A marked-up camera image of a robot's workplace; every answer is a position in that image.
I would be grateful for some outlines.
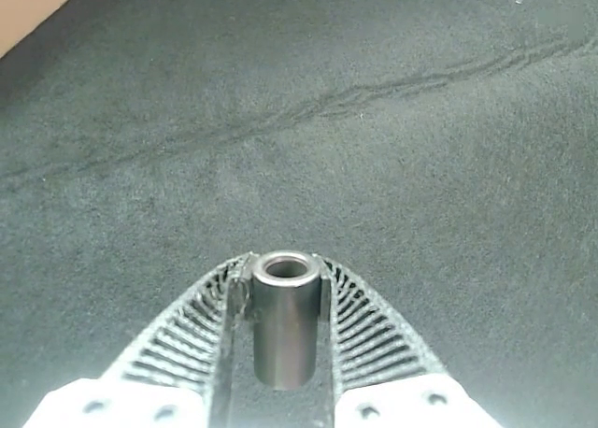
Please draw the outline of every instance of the wooden surface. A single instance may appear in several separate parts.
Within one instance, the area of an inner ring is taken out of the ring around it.
[[[66,1],[0,0],[0,56],[4,56]]]

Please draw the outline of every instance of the black carpet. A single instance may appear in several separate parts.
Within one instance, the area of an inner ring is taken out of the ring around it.
[[[3,427],[281,248],[505,428],[598,423],[598,0],[71,0],[0,61],[0,131]],[[325,370],[236,375],[234,426],[322,427]]]

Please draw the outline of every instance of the gray carpet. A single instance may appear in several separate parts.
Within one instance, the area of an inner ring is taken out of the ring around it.
[[[71,0],[0,61],[0,424],[295,248],[505,428],[594,428],[597,28],[598,0]],[[321,427],[321,369],[272,396],[240,358],[233,426]]]

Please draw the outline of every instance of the metal cylinder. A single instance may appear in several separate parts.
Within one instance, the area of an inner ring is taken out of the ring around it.
[[[252,268],[253,368],[259,381],[291,390],[316,369],[320,267],[311,255],[270,252]]]

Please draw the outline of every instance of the bolt hole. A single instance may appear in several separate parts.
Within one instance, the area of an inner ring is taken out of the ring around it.
[[[370,421],[372,419],[380,417],[380,413],[378,412],[378,410],[372,407],[371,405],[360,407],[359,415],[362,416],[362,419],[364,419],[365,421]]]
[[[281,260],[269,264],[265,272],[278,278],[295,278],[305,274],[307,266],[296,260]]]
[[[175,418],[175,414],[177,413],[177,408],[173,406],[168,407],[161,407],[156,415],[153,416],[155,421],[171,421]]]
[[[93,400],[92,402],[85,405],[83,408],[83,412],[85,414],[93,414],[96,412],[100,412],[106,409],[106,402],[102,402],[100,400]]]
[[[447,397],[441,393],[431,393],[428,395],[428,403],[430,405],[446,405],[448,403]]]

